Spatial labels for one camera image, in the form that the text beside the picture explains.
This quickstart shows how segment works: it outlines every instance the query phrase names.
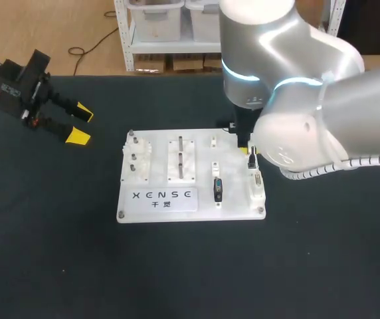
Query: cable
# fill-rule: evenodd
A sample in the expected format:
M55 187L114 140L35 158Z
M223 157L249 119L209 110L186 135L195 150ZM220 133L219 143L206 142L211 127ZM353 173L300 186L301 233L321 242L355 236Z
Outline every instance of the cable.
M380 156L370 156L369 158L355 158L349 159L347 161L342 161L343 168L337 167L334 163L314 168L308 171L301 171L300 173L295 173L293 171L288 171L287 169L280 169L283 176L288 179L308 179L311 177L317 177L328 173L333 173L334 171L341 171L343 169L356 169L359 167L371 167L380 166Z
M104 16L106 18L116 18L116 12L115 11L107 11L104 13ZM79 59L78 61L76 61L76 64L75 64L75 70L73 71L73 75L75 76L76 75L76 71L78 70L78 66L79 64L81 63L81 60L82 58L84 58L84 56L86 56L88 53L91 53L96 47L98 47L100 45L101 42L103 42L104 40L106 40L109 36L113 35L117 30L119 30L119 27L117 27L116 29L114 29L112 32L108 33L107 35L105 35L103 37L103 39L101 39L100 41L98 41L98 43L96 45L94 45L90 50L88 51L85 51L83 48L81 47L71 47L68 49L68 53L70 55L76 55L76 56L79 56Z

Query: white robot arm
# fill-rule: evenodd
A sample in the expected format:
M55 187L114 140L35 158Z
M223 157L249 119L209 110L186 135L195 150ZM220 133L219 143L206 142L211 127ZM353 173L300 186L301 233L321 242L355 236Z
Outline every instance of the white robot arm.
M227 97L256 114L246 129L286 177L380 165L380 69L294 0L222 0L221 49Z

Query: white cable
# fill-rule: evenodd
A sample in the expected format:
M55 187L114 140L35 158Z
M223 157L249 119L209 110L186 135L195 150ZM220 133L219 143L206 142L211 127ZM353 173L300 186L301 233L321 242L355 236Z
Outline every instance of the white cable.
M311 169L309 171L301 171L300 173L295 173L293 171L288 171L287 169L280 169L283 176L288 179L301 180L308 179L312 177L321 176L328 173L333 173L334 171L340 171L343 169L356 169L359 167L371 167L380 166L380 156L371 156L369 158L355 158L349 159L342 162L343 167L338 167L334 163L321 166L318 168Z

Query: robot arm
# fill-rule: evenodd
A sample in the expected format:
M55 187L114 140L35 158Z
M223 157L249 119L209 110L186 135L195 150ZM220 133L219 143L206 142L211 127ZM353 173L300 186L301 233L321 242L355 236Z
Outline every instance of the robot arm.
M64 108L66 113L89 122L93 113L76 100L60 97L50 84L45 69L50 57L35 50L27 66L11 60L0 63L0 110L22 121L26 127L44 128L66 143L85 145L90 136L72 125L59 124L41 113L48 101Z
M262 110L246 129L286 177L380 165L380 70L364 73L357 50L305 23L294 0L222 0L221 48L227 97Z

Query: metal shelf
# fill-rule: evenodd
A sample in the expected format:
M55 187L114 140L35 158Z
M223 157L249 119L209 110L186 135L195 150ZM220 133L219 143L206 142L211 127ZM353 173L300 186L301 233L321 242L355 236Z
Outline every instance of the metal shelf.
M331 3L331 14L327 33L337 35L346 0L328 0ZM184 23L182 26L181 41L176 42L141 42L136 33L136 26L131 22L128 27L128 10L124 0L114 0L116 17L118 20L119 34L127 71L134 71L133 54L150 53L219 53L219 43L200 43L193 40L191 25Z
M131 23L130 34L132 35L131 52L134 54L144 53L219 53L220 43L202 43L193 40L191 25L183 22L181 26L181 40L173 42L141 42L134 24Z

